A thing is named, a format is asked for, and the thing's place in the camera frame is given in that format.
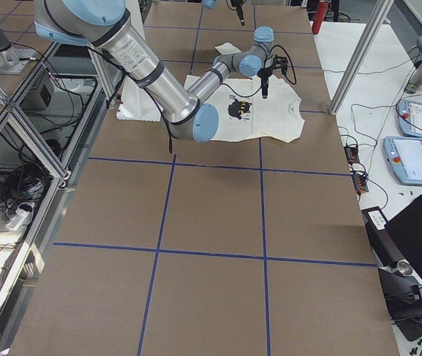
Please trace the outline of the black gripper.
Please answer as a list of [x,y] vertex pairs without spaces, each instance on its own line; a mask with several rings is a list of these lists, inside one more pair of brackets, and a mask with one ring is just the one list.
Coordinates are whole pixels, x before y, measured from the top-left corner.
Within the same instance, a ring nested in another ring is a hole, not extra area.
[[[240,24],[242,26],[245,26],[245,17],[243,9],[241,7],[237,7],[236,12],[238,19],[240,20]],[[282,75],[284,77],[287,77],[288,62],[289,60],[285,56],[274,55],[270,58],[269,63],[265,63],[263,68],[258,71],[257,76],[261,78],[261,91],[263,99],[268,98],[268,78],[273,74],[275,70],[280,70]]]

